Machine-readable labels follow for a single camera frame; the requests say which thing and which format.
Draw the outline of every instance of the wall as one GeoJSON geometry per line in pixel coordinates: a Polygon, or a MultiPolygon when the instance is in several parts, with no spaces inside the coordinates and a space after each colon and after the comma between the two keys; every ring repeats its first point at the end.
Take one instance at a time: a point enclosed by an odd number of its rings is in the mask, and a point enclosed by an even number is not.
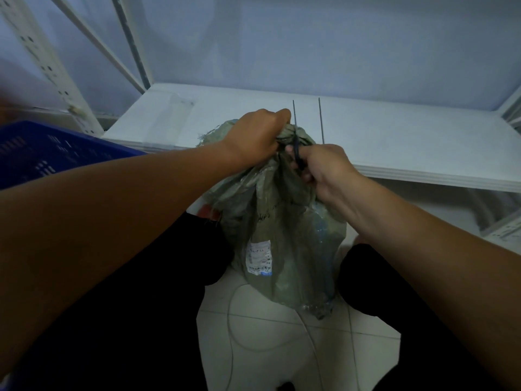
{"type": "MultiPolygon", "coordinates": [[[[139,93],[49,0],[26,0],[94,111],[139,93]]],[[[138,75],[110,0],[69,0],[138,75]]],[[[156,81],[496,109],[521,0],[131,0],[156,81]]],[[[0,94],[62,108],[0,22],[0,94]]]]}

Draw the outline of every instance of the person's right arm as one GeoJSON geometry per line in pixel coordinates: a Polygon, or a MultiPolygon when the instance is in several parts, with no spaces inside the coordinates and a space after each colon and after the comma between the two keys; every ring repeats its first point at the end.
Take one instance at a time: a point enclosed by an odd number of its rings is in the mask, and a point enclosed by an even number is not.
{"type": "Polygon", "coordinates": [[[521,256],[362,176],[339,146],[301,147],[300,156],[319,199],[386,258],[500,383],[521,389],[521,256]]]}

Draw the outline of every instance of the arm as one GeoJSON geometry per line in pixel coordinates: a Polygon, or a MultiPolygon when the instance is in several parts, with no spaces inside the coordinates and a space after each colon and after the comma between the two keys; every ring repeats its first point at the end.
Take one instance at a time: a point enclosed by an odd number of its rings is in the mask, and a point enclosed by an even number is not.
{"type": "Polygon", "coordinates": [[[371,242],[492,375],[521,388],[521,256],[362,176],[341,147],[302,147],[300,155],[318,197],[371,242]]]}
{"type": "Polygon", "coordinates": [[[114,160],[0,192],[0,378],[64,309],[166,230],[201,194],[267,158],[291,117],[259,110],[226,138],[114,160]]]}

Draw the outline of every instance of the white cord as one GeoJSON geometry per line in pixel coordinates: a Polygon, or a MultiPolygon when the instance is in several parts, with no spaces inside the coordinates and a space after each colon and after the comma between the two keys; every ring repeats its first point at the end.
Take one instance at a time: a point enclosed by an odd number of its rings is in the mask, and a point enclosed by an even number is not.
{"type": "MultiPolygon", "coordinates": [[[[231,302],[233,300],[233,297],[235,296],[236,292],[238,291],[239,288],[241,287],[244,287],[246,285],[249,285],[249,284],[241,284],[239,286],[237,286],[231,296],[230,296],[230,300],[228,301],[228,310],[226,311],[226,324],[227,324],[227,327],[228,327],[228,341],[230,341],[230,351],[231,351],[231,368],[230,368],[230,376],[228,377],[228,383],[226,385],[226,388],[225,388],[225,391],[228,391],[229,388],[230,388],[230,384],[231,384],[231,379],[233,377],[233,344],[232,344],[232,340],[234,342],[236,342],[239,346],[245,348],[245,349],[248,349],[248,350],[251,350],[251,351],[257,351],[257,352],[260,352],[260,351],[269,351],[269,350],[272,350],[274,348],[278,348],[278,347],[281,347],[285,344],[288,344],[290,342],[292,342],[293,340],[290,340],[289,342],[286,342],[286,343],[283,343],[282,345],[278,345],[276,347],[272,347],[272,348],[268,348],[268,349],[265,349],[265,350],[254,350],[254,349],[250,349],[250,348],[247,348],[246,346],[243,346],[241,343],[239,343],[235,337],[233,336],[233,333],[231,332],[231,326],[230,326],[230,307],[231,307],[231,302]]],[[[318,355],[317,355],[317,349],[315,348],[315,342],[313,342],[313,338],[311,338],[311,334],[309,333],[309,329],[307,328],[307,325],[304,323],[304,320],[302,319],[302,316],[295,310],[295,313],[296,315],[298,316],[298,319],[300,320],[300,322],[302,323],[304,329],[306,330],[306,334],[307,334],[307,337],[309,338],[309,342],[311,343],[311,347],[313,348],[313,355],[315,355],[315,361],[317,363],[317,370],[318,370],[318,377],[320,379],[320,387],[322,389],[322,391],[324,391],[324,383],[323,383],[323,380],[322,380],[322,373],[320,371],[320,364],[318,363],[318,355]]]]}

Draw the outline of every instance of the person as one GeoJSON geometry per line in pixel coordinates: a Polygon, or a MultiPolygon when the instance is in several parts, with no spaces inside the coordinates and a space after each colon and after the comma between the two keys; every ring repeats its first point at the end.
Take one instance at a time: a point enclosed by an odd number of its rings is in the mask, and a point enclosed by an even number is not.
{"type": "MultiPolygon", "coordinates": [[[[195,316],[231,252],[217,223],[184,211],[273,156],[290,118],[261,109],[215,144],[0,192],[0,376],[12,372],[13,389],[204,389],[195,316]],[[212,275],[200,272],[208,245],[220,256],[212,275]]],[[[402,333],[399,363],[377,387],[521,388],[521,258],[362,176],[336,145],[300,156],[303,180],[363,236],[342,262],[341,295],[402,333]]]]}

